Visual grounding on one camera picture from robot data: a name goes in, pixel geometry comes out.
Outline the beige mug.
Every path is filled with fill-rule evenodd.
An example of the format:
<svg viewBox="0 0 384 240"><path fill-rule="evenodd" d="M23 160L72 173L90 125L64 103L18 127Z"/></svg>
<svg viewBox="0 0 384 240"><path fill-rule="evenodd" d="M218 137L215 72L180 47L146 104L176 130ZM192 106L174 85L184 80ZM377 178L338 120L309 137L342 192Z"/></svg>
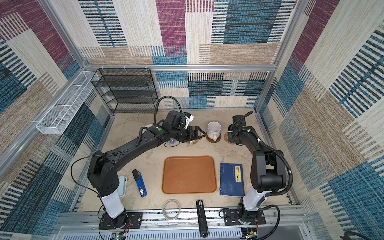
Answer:
<svg viewBox="0 0 384 240"><path fill-rule="evenodd" d="M189 146L195 145L198 142L198 140L194 141L188 141Z"/></svg>

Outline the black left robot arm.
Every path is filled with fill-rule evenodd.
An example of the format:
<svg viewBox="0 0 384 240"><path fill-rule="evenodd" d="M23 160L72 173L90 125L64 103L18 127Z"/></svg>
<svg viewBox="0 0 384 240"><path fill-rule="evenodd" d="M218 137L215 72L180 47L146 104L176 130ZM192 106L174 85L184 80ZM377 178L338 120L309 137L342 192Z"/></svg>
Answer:
<svg viewBox="0 0 384 240"><path fill-rule="evenodd" d="M87 179L90 190L101 200L105 213L101 219L110 229L128 226L129 217L118 194L120 171L141 154L159 147L170 139L180 143L194 142L207 134L198 126L191 126L194 117L181 108L170 111L164 120L154 119L149 127L142 127L137 138L108 152L97 151L90 156Z"/></svg>

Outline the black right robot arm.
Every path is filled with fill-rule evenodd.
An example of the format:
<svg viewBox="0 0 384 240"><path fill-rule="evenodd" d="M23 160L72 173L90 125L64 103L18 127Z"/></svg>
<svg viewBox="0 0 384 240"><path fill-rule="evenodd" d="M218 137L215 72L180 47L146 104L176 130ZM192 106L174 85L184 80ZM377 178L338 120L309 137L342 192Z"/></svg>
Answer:
<svg viewBox="0 0 384 240"><path fill-rule="evenodd" d="M252 187L240 200L237 210L239 223L243 225L256 221L268 197L285 195L293 185L293 172L283 152L267 145L256 130L247 125L246 117L252 113L233 116L233 123L228 127L229 143L246 146L252 154Z"/></svg>

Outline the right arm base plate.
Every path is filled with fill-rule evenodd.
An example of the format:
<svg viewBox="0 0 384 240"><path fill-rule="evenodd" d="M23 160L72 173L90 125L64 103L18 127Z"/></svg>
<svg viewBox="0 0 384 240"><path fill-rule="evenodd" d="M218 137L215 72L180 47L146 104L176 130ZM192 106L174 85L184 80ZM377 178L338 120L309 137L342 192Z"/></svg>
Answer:
<svg viewBox="0 0 384 240"><path fill-rule="evenodd" d="M237 209L223 208L219 216L224 219L226 226L235 225L265 225L266 219L263 211L238 213Z"/></svg>

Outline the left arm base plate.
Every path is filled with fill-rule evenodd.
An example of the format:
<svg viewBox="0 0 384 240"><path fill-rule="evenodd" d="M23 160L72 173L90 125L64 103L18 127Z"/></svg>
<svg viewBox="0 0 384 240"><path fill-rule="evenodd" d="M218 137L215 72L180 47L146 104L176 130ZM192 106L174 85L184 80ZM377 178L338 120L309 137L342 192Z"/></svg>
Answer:
<svg viewBox="0 0 384 240"><path fill-rule="evenodd" d="M99 230L139 229L142 224L142 217L142 212L123 212L113 219L104 213L99 224Z"/></svg>

